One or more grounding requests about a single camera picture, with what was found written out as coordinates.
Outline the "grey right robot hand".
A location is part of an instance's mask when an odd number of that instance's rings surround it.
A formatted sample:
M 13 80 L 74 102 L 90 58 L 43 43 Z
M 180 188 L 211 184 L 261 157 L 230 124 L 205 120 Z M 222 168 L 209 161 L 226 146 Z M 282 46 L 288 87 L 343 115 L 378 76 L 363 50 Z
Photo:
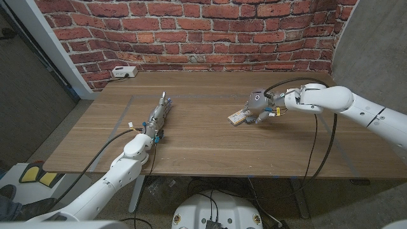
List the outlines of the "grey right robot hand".
M 247 123 L 259 123 L 269 117 L 279 116 L 278 109 L 285 107 L 285 93 L 267 92 L 264 94 L 264 92 L 265 89 L 255 89 L 251 92 L 242 110 L 247 113 L 245 118 Z

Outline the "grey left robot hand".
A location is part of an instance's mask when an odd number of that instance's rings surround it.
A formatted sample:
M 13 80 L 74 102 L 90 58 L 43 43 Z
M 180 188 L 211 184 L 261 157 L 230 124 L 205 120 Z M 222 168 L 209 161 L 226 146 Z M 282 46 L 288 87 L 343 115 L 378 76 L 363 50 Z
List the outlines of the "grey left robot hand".
M 171 99 L 166 98 L 166 92 L 163 92 L 157 107 L 152 110 L 149 115 L 148 121 L 143 123 L 143 134 L 150 136 L 156 142 L 156 138 L 162 139 L 164 135 L 163 126 L 167 114 L 171 109 Z

